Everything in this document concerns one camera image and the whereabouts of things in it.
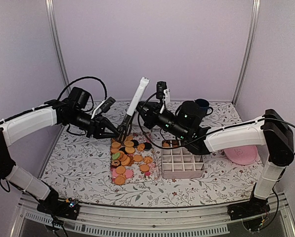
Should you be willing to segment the silver white tongs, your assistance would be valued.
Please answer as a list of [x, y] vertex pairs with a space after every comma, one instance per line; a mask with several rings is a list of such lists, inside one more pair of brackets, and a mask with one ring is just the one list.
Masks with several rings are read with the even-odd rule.
[[133, 116], [136, 110], [138, 103], [140, 102], [146, 87], [148, 86], [150, 80], [146, 77], [142, 77], [139, 83], [139, 86], [131, 100], [131, 103], [127, 109], [126, 115], [122, 121], [122, 123], [118, 126], [119, 137], [117, 139], [118, 142], [123, 143], [126, 137], [130, 133], [131, 124], [133, 121]]

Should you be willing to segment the orange leaf cookie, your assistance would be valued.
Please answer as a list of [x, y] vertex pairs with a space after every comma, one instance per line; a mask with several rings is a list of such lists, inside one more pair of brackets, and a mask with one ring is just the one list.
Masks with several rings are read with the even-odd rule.
[[162, 147], [163, 148], [171, 148], [171, 144], [169, 141], [163, 141], [162, 142]]

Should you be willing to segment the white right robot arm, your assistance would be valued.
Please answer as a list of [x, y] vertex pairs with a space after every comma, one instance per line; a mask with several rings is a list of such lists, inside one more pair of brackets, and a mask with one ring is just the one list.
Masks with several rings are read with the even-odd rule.
[[163, 103], [139, 102], [138, 116], [144, 126], [158, 126], [179, 139], [180, 145], [194, 155], [208, 155], [224, 150], [227, 157], [236, 160], [257, 155], [257, 146], [268, 148], [268, 161], [261, 177], [254, 185], [250, 200], [245, 203], [248, 215], [256, 215], [274, 185], [295, 156], [294, 135], [289, 125], [275, 110], [247, 122], [222, 127], [200, 127], [202, 114], [194, 101], [181, 104], [178, 113], [163, 108]]

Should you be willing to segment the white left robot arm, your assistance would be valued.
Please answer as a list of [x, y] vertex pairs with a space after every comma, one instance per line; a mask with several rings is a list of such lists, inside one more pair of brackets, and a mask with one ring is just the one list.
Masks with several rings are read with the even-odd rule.
[[103, 116], [115, 99], [105, 98], [90, 115], [85, 106], [91, 95], [74, 87], [63, 100], [52, 99], [42, 105], [0, 120], [0, 180], [6, 180], [41, 201], [51, 214], [59, 214], [63, 207], [58, 192], [36, 177], [37, 166], [26, 165], [29, 156], [33, 162], [42, 158], [50, 145], [55, 128], [73, 125], [88, 138], [107, 139], [119, 135], [116, 127]]

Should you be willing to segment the black sandwich cookie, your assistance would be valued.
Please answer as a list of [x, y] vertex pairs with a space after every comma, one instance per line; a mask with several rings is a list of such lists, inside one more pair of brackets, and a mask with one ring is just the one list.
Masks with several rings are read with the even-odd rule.
[[145, 142], [145, 143], [143, 143], [143, 145], [144, 145], [144, 150], [145, 151], [149, 151], [149, 150], [152, 149], [151, 143]]

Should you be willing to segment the green sandwich cookie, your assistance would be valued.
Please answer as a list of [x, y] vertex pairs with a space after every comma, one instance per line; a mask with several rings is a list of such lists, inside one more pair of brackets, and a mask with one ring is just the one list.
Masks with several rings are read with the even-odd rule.
[[117, 152], [117, 153], [115, 153], [115, 154], [112, 155], [112, 159], [113, 160], [117, 160], [120, 156], [121, 156], [121, 153], [120, 152]]

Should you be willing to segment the pink sandwich cookie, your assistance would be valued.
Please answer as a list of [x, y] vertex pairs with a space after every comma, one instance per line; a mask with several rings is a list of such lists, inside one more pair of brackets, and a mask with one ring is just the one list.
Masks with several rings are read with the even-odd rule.
[[113, 176], [113, 178], [116, 178], [116, 177], [118, 177], [119, 175], [123, 175], [124, 173], [118, 173], [117, 171], [116, 171], [116, 169], [113, 169], [112, 170], [112, 176]]

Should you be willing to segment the floral rectangular tray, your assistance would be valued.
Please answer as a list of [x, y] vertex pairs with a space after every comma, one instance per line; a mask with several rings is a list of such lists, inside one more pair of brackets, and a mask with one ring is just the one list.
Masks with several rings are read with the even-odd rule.
[[157, 164], [157, 157], [154, 146], [149, 151], [144, 150], [143, 143], [149, 142], [143, 133], [133, 133], [129, 135], [123, 143], [111, 139], [110, 145], [110, 163], [113, 160], [112, 155], [120, 152], [121, 156], [117, 159], [121, 162], [121, 166], [116, 169], [118, 173], [124, 173], [116, 178], [111, 177], [111, 181], [116, 185], [124, 185], [130, 183], [143, 183], [155, 181], [160, 177], [160, 170]]

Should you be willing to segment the dark blue mug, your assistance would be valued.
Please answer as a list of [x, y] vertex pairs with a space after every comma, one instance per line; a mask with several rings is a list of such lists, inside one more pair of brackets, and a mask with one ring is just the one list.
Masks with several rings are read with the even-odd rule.
[[195, 103], [199, 106], [199, 109], [204, 116], [209, 116], [213, 113], [213, 108], [210, 106], [209, 101], [205, 99], [196, 99]]

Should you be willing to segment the pink divided cookie tin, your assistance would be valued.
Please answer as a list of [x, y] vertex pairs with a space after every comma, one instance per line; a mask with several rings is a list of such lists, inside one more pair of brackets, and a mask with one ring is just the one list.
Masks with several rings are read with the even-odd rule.
[[194, 155], [185, 147], [178, 147], [181, 146], [180, 141], [168, 141], [171, 148], [161, 149], [162, 177], [164, 179], [201, 178], [204, 173], [203, 156]]

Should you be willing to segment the pink plate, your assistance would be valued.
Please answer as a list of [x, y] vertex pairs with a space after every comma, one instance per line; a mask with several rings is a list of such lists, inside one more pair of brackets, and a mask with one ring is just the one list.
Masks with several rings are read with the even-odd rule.
[[223, 151], [230, 161], [239, 165], [252, 164], [258, 157], [258, 151], [255, 145], [227, 148]]

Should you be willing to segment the front aluminium rail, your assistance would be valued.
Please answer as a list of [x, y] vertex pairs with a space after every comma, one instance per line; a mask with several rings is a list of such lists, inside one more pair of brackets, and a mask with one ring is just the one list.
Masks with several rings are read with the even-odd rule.
[[82, 203], [75, 220], [52, 224], [37, 211], [37, 202], [23, 195], [11, 229], [13, 237], [295, 237], [295, 222], [283, 193], [271, 195], [263, 229], [254, 231], [255, 215], [232, 220], [228, 204], [142, 208]]

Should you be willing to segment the left aluminium frame post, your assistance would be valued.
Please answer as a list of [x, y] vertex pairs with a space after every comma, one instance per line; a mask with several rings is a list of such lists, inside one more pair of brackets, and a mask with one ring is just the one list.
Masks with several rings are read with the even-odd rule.
[[55, 10], [54, 10], [54, 1], [45, 0], [45, 6], [46, 6], [46, 13], [48, 18], [51, 38], [53, 41], [53, 46], [54, 46], [55, 55], [58, 62], [61, 78], [62, 78], [64, 86], [68, 86], [69, 79], [68, 79], [68, 74], [67, 74], [66, 65], [64, 61], [64, 56], [61, 49], [59, 33], [57, 29]]

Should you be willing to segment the aluminium frame post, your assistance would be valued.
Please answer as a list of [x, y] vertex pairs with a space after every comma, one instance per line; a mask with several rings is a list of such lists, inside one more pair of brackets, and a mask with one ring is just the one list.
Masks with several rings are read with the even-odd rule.
[[239, 102], [240, 94], [241, 94], [241, 91], [242, 91], [242, 88], [244, 85], [244, 81], [245, 81], [245, 77], [246, 77], [246, 72], [247, 72], [247, 69], [249, 66], [250, 56], [252, 53], [254, 38], [255, 38], [256, 29], [257, 29], [257, 25], [258, 25], [260, 3], [261, 3], [260, 0], [253, 0], [246, 47], [244, 50], [244, 56], [242, 59], [235, 91], [234, 91], [234, 94], [232, 97], [232, 104], [234, 107], [236, 107], [236, 105]]
[[68, 74], [67, 74], [66, 65], [64, 61], [64, 56], [61, 49], [59, 33], [57, 29], [55, 10], [54, 10], [54, 1], [45, 0], [45, 6], [46, 6], [46, 13], [48, 18], [51, 38], [53, 41], [53, 46], [54, 46], [55, 55], [58, 62], [61, 78], [62, 78], [64, 86], [68, 86], [69, 79], [68, 79]]

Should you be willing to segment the right aluminium frame post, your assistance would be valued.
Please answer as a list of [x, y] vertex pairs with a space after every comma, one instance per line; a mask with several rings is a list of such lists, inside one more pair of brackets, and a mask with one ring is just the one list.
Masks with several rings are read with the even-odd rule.
[[245, 77], [246, 77], [246, 72], [247, 72], [247, 69], [249, 66], [250, 56], [252, 53], [254, 38], [255, 38], [256, 29], [257, 29], [257, 25], [258, 25], [260, 3], [261, 3], [260, 0], [253, 0], [246, 47], [244, 50], [244, 56], [242, 59], [235, 91], [234, 91], [234, 94], [232, 97], [232, 104], [234, 107], [236, 107], [236, 105], [239, 102], [240, 94], [241, 94], [241, 91], [242, 91], [242, 88], [244, 85], [244, 81], [245, 81]]

